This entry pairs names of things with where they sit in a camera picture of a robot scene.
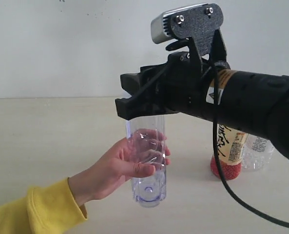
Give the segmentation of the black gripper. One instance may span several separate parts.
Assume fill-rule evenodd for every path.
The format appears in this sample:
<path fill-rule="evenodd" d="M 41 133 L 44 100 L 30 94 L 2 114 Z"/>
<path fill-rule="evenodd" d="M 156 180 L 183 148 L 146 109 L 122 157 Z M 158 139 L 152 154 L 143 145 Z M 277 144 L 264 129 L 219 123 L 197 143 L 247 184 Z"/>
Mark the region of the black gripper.
<path fill-rule="evenodd" d="M 125 120 L 177 113 L 212 115 L 214 105 L 206 102 L 206 94 L 215 77 L 213 64 L 202 59 L 199 73 L 187 54 L 170 54 L 165 63 L 120 75 L 127 96 L 115 100 L 117 115 Z"/>

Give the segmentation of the yellow sleeved forearm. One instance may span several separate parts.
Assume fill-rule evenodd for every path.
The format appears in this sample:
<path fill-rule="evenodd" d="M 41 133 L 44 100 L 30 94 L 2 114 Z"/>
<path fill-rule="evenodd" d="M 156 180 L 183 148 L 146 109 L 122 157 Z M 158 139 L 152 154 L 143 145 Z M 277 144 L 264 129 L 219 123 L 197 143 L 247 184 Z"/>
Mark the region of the yellow sleeved forearm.
<path fill-rule="evenodd" d="M 31 187 L 26 196 L 0 205 L 0 234 L 63 234 L 87 221 L 68 179 L 48 187 Z"/>

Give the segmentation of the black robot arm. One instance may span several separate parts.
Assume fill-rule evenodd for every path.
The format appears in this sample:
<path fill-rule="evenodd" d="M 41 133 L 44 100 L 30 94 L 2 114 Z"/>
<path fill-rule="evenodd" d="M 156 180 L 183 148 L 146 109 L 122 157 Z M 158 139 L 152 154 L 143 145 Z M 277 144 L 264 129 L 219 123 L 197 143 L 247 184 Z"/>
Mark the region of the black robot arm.
<path fill-rule="evenodd" d="M 129 98 L 115 100 L 119 117 L 184 113 L 266 138 L 289 159 L 289 76 L 235 71 L 203 61 L 198 75 L 187 52 L 170 54 L 164 64 L 122 74 Z"/>

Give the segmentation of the person's bare hand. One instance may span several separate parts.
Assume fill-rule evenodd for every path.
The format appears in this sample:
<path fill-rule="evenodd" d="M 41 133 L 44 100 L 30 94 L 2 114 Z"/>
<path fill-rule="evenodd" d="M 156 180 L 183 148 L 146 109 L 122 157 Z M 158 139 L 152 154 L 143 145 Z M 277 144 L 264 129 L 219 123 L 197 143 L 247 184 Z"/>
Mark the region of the person's bare hand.
<path fill-rule="evenodd" d="M 163 133 L 149 129 L 140 129 L 130 138 L 122 138 L 116 142 L 91 167 L 68 178 L 68 185 L 78 206 L 92 200 L 104 199 L 119 186 L 132 177 L 148 177 L 154 175 L 157 166 L 136 162 L 132 159 L 135 154 L 143 157 L 155 156 L 159 149 L 165 149 L 162 162 L 170 164 L 171 154 L 162 141 Z"/>

